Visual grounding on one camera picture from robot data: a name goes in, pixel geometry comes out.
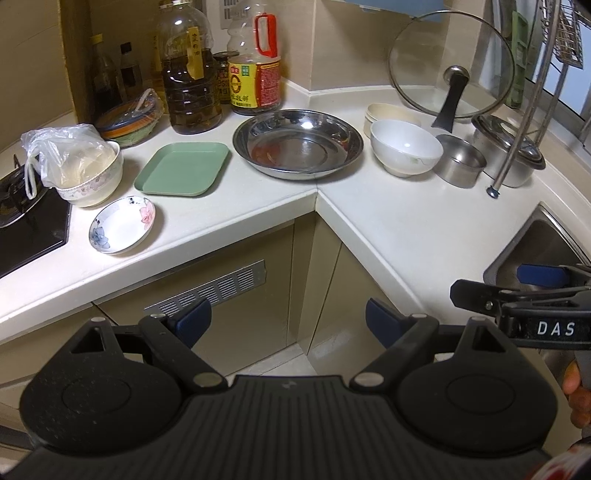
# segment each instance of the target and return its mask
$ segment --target person's hand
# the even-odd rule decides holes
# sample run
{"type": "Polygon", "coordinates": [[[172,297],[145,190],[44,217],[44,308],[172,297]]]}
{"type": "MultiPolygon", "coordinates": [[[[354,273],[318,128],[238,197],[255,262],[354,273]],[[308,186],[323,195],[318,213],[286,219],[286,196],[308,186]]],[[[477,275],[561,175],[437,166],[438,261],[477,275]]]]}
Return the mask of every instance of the person's hand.
{"type": "Polygon", "coordinates": [[[562,390],[569,396],[569,405],[573,409],[570,421],[578,429],[591,424],[591,392],[581,386],[581,374],[577,362],[566,369],[562,390]]]}

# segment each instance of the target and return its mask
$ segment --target blue flower pattern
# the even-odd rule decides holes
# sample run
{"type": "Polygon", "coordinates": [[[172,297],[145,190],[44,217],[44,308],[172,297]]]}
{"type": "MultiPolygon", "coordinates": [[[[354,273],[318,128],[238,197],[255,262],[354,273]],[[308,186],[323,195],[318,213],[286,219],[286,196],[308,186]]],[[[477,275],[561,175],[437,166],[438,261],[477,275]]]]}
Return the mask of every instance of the blue flower pattern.
{"type": "Polygon", "coordinates": [[[101,226],[92,229],[90,233],[90,241],[95,247],[99,247],[100,249],[111,248],[109,245],[109,239],[105,237],[105,229],[101,226]]]}

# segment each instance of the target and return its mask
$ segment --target sink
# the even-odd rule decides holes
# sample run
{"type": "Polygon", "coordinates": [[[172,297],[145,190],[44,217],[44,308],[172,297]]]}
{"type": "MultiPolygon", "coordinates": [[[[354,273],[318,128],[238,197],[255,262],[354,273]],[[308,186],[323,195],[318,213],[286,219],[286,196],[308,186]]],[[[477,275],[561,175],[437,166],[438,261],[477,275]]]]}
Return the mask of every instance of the sink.
{"type": "MultiPolygon", "coordinates": [[[[517,268],[524,263],[540,265],[589,265],[589,259],[560,222],[542,205],[538,205],[499,257],[484,272],[484,282],[512,290],[541,290],[517,280],[517,268]]],[[[559,384],[574,353],[541,350],[540,355],[559,384]]]]}

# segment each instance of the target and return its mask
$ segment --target floor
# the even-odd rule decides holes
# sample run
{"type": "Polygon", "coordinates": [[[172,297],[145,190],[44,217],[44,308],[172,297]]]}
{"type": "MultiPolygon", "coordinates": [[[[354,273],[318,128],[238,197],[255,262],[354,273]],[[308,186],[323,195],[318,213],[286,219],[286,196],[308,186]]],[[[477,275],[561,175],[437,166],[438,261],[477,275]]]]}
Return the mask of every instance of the floor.
{"type": "Polygon", "coordinates": [[[228,383],[232,385],[236,375],[266,375],[270,377],[310,377],[317,375],[297,343],[268,356],[267,358],[246,367],[239,372],[228,375],[228,383]]]}

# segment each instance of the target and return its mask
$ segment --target green tray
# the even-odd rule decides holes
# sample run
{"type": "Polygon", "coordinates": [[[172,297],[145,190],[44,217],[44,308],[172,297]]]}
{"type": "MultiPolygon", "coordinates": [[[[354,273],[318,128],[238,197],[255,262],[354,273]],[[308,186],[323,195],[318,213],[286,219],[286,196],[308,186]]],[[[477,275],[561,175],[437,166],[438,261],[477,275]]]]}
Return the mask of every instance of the green tray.
{"type": "Polygon", "coordinates": [[[212,186],[228,152],[228,147],[222,143],[166,145],[139,173],[134,187],[151,195],[196,197],[212,186]]]}

